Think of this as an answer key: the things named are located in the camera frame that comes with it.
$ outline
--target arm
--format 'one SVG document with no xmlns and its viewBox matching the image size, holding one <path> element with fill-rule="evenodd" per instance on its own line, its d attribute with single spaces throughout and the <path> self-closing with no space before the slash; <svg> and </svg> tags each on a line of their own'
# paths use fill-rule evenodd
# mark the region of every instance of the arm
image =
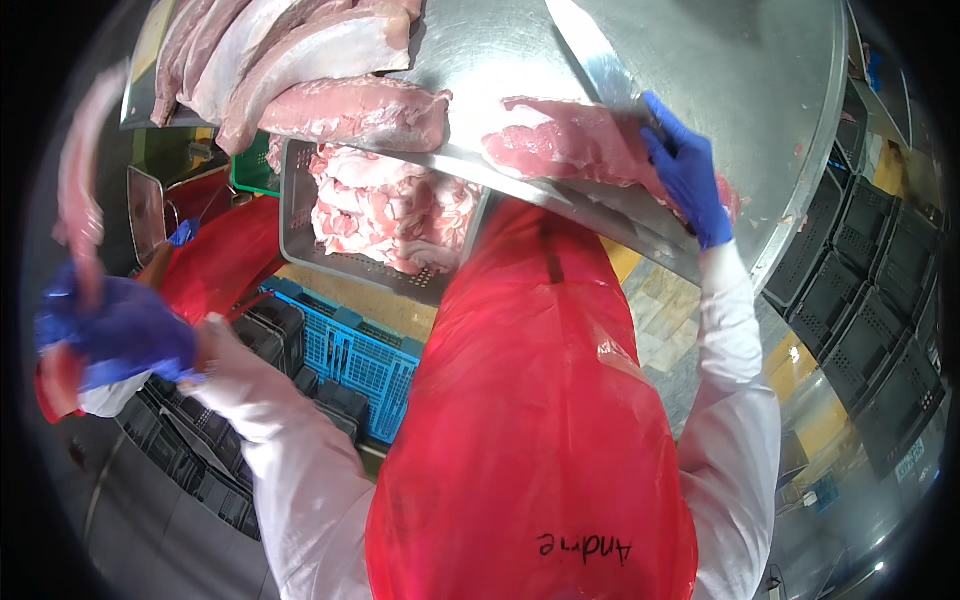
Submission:
<svg viewBox="0 0 960 600">
<path fill-rule="evenodd" d="M 677 447 L 697 529 L 693 597 L 752 598 L 770 555 L 780 405 L 761 374 L 753 288 L 736 243 L 700 255 L 703 383 Z"/>
<path fill-rule="evenodd" d="M 205 355 L 198 360 L 211 375 L 182 387 L 246 440 L 257 519 L 281 595 L 370 597 L 364 529 L 374 486 L 349 437 L 220 318 L 198 334 Z"/>
</svg>

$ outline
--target metal tray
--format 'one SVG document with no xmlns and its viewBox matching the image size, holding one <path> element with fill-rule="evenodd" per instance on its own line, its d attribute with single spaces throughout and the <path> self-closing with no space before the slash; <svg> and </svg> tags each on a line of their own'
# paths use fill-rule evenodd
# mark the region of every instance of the metal tray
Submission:
<svg viewBox="0 0 960 600">
<path fill-rule="evenodd" d="M 316 144 L 296 139 L 288 139 L 283 144 L 280 180 L 280 251 L 283 257 L 314 271 L 359 281 L 430 306 L 440 306 L 440 299 L 453 274 L 435 274 L 424 269 L 415 276 L 409 276 L 362 254 L 327 255 L 323 245 L 316 244 L 310 211 L 317 201 L 317 183 L 307 170 L 310 157 L 316 150 Z M 463 261 L 470 256 L 485 215 L 496 207 L 499 199 L 500 195 L 492 194 L 490 189 L 485 189 L 480 196 L 480 202 L 470 219 Z"/>
</svg>

